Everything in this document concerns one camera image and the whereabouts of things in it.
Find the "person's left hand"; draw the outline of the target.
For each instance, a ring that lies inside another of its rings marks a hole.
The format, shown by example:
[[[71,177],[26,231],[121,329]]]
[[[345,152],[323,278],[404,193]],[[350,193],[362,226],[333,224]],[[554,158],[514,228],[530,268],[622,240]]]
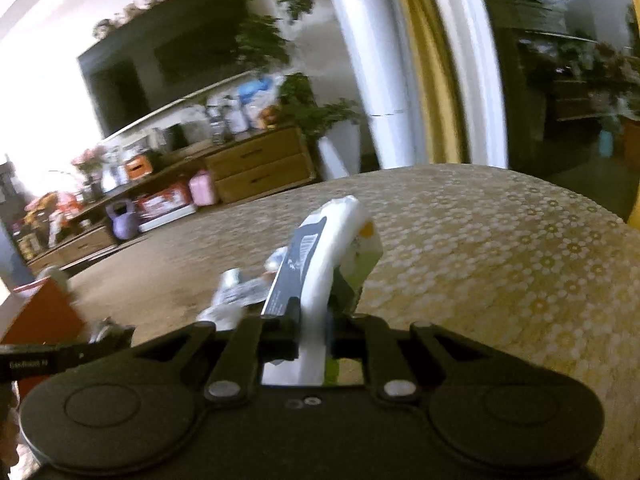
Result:
[[[1,478],[7,479],[10,469],[20,461],[18,438],[20,425],[17,421],[18,399],[13,385],[9,382],[1,386]]]

